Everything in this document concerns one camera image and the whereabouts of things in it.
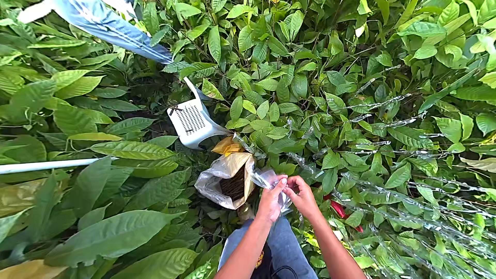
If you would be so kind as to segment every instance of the forearm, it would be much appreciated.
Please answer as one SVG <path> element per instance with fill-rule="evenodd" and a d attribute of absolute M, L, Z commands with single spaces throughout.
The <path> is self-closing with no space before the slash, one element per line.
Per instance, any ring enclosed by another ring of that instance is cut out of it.
<path fill-rule="evenodd" d="M 255 218 L 215 278 L 250 278 L 269 235 L 270 227 L 270 222 Z"/>
<path fill-rule="evenodd" d="M 330 277 L 333 279 L 365 279 L 364 272 L 334 235 L 324 216 L 319 213 L 309 221 L 313 225 L 315 237 Z"/>

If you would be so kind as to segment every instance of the denim pant leg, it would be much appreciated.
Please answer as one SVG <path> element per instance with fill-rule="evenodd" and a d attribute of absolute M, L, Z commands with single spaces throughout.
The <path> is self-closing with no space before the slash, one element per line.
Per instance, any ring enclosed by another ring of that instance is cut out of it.
<path fill-rule="evenodd" d="M 234 249 L 236 249 L 238 244 L 241 242 L 241 239 L 247 232 L 252 222 L 253 219 L 247 220 L 241 228 L 233 231 L 233 233 L 231 233 L 231 235 L 227 238 L 226 243 L 224 244 L 224 249 L 222 250 L 222 254 L 220 255 L 219 268 L 217 269 L 217 271 L 220 270 L 220 268 L 226 263 L 227 259 L 234 252 Z"/>
<path fill-rule="evenodd" d="M 317 274 L 305 258 L 291 225 L 285 217 L 280 217 L 274 223 L 267 238 L 267 244 L 272 253 L 274 270 L 288 266 L 296 272 L 298 279 L 317 279 Z M 287 269 L 279 271 L 277 276 L 282 279 L 294 278 L 293 273 Z"/>

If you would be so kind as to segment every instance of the white plastic chair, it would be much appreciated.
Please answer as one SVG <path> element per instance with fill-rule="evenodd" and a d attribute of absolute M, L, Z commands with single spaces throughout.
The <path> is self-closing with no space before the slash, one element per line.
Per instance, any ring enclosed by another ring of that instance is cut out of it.
<path fill-rule="evenodd" d="M 184 146 L 202 150 L 198 145 L 206 138 L 216 135 L 230 135 L 232 132 L 210 119 L 202 100 L 212 100 L 201 92 L 187 78 L 184 81 L 193 92 L 195 98 L 167 109 L 172 124 Z"/>

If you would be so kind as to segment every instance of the white plastic sack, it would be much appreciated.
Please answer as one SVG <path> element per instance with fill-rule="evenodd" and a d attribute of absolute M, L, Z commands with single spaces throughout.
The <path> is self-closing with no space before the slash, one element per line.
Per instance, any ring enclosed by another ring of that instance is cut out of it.
<path fill-rule="evenodd" d="M 239 152 L 228 156 L 222 155 L 213 161 L 209 169 L 200 173 L 194 186 L 200 194 L 216 204 L 227 209 L 237 209 L 246 202 L 253 191 L 254 183 L 251 177 L 254 166 L 255 159 L 251 153 Z M 222 179 L 232 178 L 242 167 L 245 168 L 245 195 L 233 201 L 230 197 L 222 194 L 219 182 Z"/>

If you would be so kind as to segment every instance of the jeans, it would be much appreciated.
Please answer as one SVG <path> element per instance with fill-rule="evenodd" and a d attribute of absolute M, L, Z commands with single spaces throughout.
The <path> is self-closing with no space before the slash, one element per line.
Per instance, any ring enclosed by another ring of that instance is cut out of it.
<path fill-rule="evenodd" d="M 220 256 L 219 269 L 226 263 L 229 256 L 238 246 L 239 242 L 245 235 L 252 219 L 246 221 L 240 229 L 235 230 L 226 241 L 222 254 Z M 296 239 L 295 234 L 291 230 L 288 220 L 285 217 L 279 218 L 270 229 L 267 237 L 272 254 L 272 265 L 274 270 L 281 266 L 291 267 L 297 274 L 298 279 L 316 279 L 317 274 L 309 265 L 303 251 Z M 293 273 L 287 269 L 282 269 L 277 273 L 282 279 L 294 278 Z"/>
<path fill-rule="evenodd" d="M 51 4 L 60 17 L 93 36 L 162 64 L 172 63 L 172 55 L 165 47 L 151 47 L 150 37 L 105 7 L 101 0 L 52 0 Z"/>

